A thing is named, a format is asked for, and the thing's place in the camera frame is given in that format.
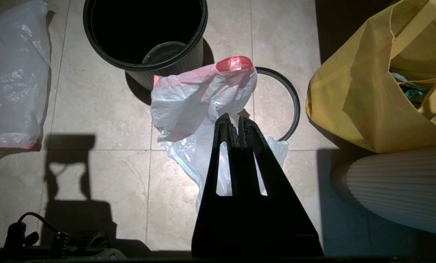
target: crumpled plastic bag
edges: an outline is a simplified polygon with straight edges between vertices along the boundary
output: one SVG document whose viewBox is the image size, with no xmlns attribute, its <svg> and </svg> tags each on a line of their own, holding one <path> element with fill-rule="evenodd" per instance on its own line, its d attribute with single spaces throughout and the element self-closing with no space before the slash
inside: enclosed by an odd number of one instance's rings
<svg viewBox="0 0 436 263">
<path fill-rule="evenodd" d="M 49 71 L 47 4 L 33 0 L 0 16 L 0 148 L 31 149 L 41 131 Z"/>
<path fill-rule="evenodd" d="M 155 76 L 151 93 L 153 125 L 160 131 L 158 144 L 199 186 L 196 208 L 200 207 L 210 163 L 217 119 L 228 113 L 235 127 L 237 113 L 246 106 L 257 84 L 257 72 L 249 58 L 227 58 L 180 75 Z M 287 142 L 265 136 L 278 163 L 283 166 Z M 264 185 L 257 170 L 260 191 Z M 217 194 L 231 196 L 228 151 L 220 146 Z"/>
</svg>

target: yellow tote bag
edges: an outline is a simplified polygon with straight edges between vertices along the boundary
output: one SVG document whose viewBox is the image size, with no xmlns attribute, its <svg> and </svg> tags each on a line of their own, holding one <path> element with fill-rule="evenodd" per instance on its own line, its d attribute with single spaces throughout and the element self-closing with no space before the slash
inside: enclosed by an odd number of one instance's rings
<svg viewBox="0 0 436 263">
<path fill-rule="evenodd" d="M 420 110 L 389 73 L 430 88 Z M 436 0 L 403 0 L 370 17 L 310 80 L 308 116 L 377 153 L 436 146 Z"/>
</svg>

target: white pleated object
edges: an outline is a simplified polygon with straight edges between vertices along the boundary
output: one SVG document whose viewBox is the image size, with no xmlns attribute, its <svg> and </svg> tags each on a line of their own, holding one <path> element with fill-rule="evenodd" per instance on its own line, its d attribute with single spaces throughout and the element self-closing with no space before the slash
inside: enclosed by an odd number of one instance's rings
<svg viewBox="0 0 436 263">
<path fill-rule="evenodd" d="M 362 158 L 348 169 L 346 183 L 370 211 L 436 233 L 436 148 Z"/>
</svg>

